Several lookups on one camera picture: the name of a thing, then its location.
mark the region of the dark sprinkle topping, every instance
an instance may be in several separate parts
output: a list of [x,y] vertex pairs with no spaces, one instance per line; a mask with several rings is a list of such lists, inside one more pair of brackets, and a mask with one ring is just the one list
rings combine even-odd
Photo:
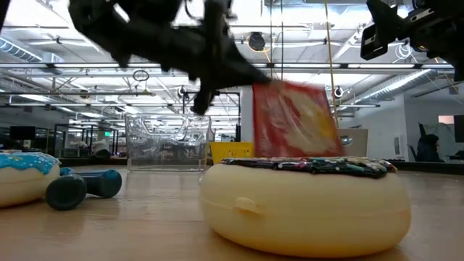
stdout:
[[364,178],[383,178],[396,168],[385,160],[364,157],[306,157],[306,158],[229,158],[225,165],[258,167],[273,170],[299,171],[312,174],[341,174]]

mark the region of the dumbbell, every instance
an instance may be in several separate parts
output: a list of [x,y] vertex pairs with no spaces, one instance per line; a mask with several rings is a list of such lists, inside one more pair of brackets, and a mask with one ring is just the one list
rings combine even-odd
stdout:
[[46,203],[56,210],[76,208],[86,194],[110,198],[116,195],[123,184],[116,170],[96,170],[74,173],[72,169],[61,169],[62,177],[52,181],[46,189]]

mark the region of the yellow bin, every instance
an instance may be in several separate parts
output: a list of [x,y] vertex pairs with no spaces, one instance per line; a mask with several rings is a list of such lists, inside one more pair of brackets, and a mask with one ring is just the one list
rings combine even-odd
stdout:
[[251,142],[210,142],[210,148],[214,164],[229,157],[253,157]]

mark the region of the table surface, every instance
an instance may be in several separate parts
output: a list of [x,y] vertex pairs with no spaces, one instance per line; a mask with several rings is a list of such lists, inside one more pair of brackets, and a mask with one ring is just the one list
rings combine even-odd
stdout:
[[[247,249],[213,233],[199,211],[197,174],[127,175],[118,168],[125,183],[114,199],[88,198],[69,212],[53,211],[43,201],[0,210],[0,260],[301,260]],[[352,260],[463,260],[464,177],[399,175],[413,209],[409,234],[394,249]]]

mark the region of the yellow donut toy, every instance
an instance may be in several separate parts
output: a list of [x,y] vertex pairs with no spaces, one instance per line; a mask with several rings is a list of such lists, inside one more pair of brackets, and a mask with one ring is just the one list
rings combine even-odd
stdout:
[[410,227],[405,187],[388,162],[365,158],[225,159],[200,185],[204,219],[246,247],[297,257],[390,249]]
[[0,153],[0,207],[31,202],[45,195],[59,177],[59,160],[43,153]]

